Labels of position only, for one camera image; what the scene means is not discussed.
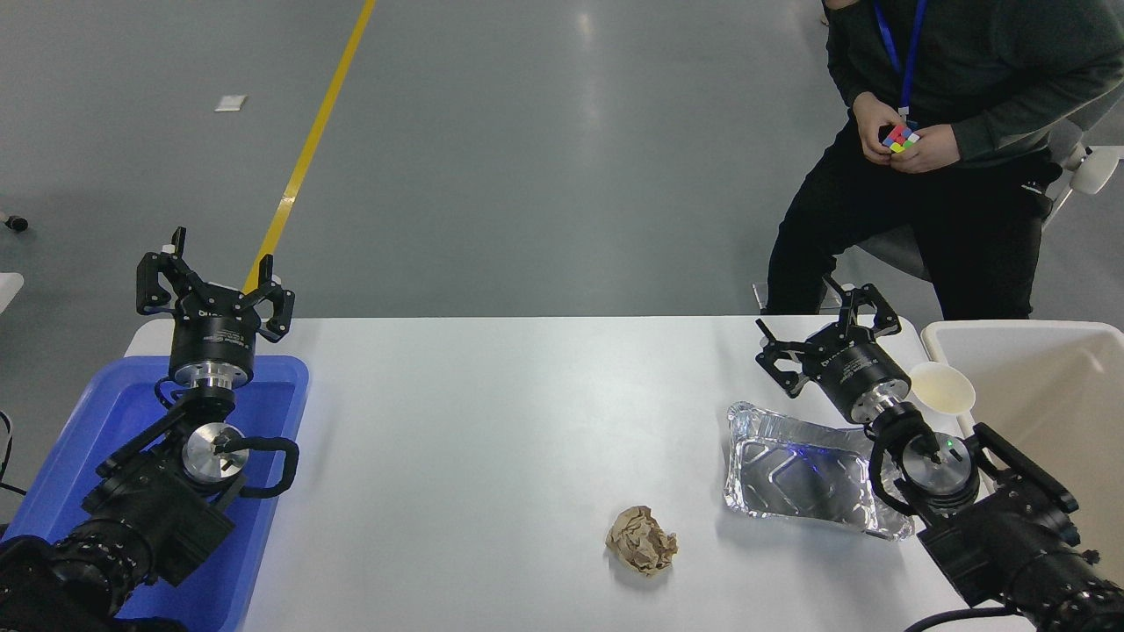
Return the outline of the person's left hand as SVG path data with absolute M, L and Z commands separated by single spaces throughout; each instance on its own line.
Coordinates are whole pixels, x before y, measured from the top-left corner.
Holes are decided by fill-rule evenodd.
M 889 168 L 907 175 L 923 175 L 950 168 L 960 161 L 955 129 L 950 124 L 928 126 L 915 132 L 919 139 L 903 152 L 889 156 Z

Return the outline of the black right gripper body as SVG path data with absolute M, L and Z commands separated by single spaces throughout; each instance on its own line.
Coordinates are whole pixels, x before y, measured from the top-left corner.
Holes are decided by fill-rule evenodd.
M 806 341 L 803 373 L 844 419 L 874 419 L 910 395 L 910 377 L 865 327 L 824 327 Z

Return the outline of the person's right hand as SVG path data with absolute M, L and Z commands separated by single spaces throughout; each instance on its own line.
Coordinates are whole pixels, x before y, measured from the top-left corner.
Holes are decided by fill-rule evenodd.
M 883 103 L 870 91 L 861 92 L 854 98 L 851 112 L 854 115 L 864 157 L 879 168 L 888 168 L 894 153 L 891 148 L 883 147 L 879 129 L 883 126 L 903 126 L 903 117 L 891 105 Z

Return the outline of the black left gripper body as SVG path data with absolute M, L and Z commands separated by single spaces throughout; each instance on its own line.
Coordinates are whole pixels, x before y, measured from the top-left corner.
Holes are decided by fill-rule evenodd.
M 202 294 L 176 297 L 170 376 L 203 363 L 233 365 L 241 376 L 254 373 L 261 320 L 248 312 L 235 312 L 242 300 L 239 291 L 225 285 L 206 285 Z

